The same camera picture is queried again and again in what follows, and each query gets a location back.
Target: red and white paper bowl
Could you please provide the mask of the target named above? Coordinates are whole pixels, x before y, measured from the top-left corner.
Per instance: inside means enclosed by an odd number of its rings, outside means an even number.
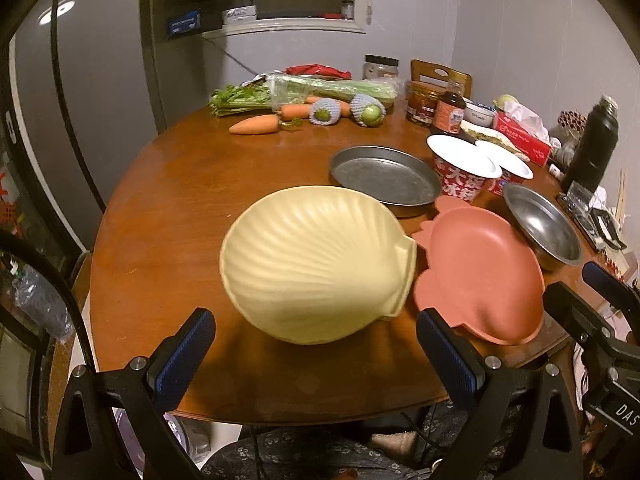
[[[435,171],[442,180],[442,192],[471,202],[483,187],[500,178],[502,170],[480,148],[444,135],[432,135],[427,145],[434,153]]]
[[[494,161],[495,164],[498,164],[502,168],[502,176],[494,179],[488,188],[493,194],[502,196],[502,188],[506,184],[510,182],[521,184],[525,180],[533,178],[531,168],[527,166],[523,160],[520,160],[503,147],[492,142],[487,142],[486,140],[476,140],[476,146]]]

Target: wooden chair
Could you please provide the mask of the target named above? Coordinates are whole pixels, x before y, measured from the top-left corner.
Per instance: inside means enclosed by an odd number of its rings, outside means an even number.
[[[411,81],[420,81],[420,76],[429,77],[431,79],[437,79],[438,81],[447,82],[451,72],[458,72],[448,66],[439,65],[437,63],[429,63],[427,61],[420,61],[419,59],[411,60]],[[471,99],[471,85],[473,79],[469,74],[458,72],[466,76],[464,97]]]

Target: red tissue box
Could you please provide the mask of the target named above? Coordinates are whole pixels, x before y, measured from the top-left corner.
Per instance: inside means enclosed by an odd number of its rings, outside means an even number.
[[[539,166],[544,166],[551,152],[551,145],[543,142],[520,126],[516,121],[507,117],[504,112],[495,115],[494,130],[504,134],[514,143],[522,153],[527,155],[531,161]]]

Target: window sill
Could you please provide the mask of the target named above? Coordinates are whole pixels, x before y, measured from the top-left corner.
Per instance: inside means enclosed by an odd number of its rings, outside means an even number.
[[[252,32],[270,32],[273,30],[334,30],[337,32],[354,32],[364,34],[362,27],[351,20],[328,20],[325,18],[275,18],[272,20],[255,20],[253,22],[223,25],[219,30],[203,32],[205,40],[251,34]]]

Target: sauce bottle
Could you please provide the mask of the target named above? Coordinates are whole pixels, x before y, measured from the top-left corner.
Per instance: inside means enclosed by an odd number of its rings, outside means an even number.
[[[465,90],[466,76],[452,71],[447,84],[447,91],[440,96],[436,106],[431,131],[434,134],[457,135],[460,123],[465,114],[466,102],[462,98]]]
[[[560,183],[565,193],[573,182],[594,193],[618,143],[618,105],[602,96],[587,117],[584,133],[564,179]]]

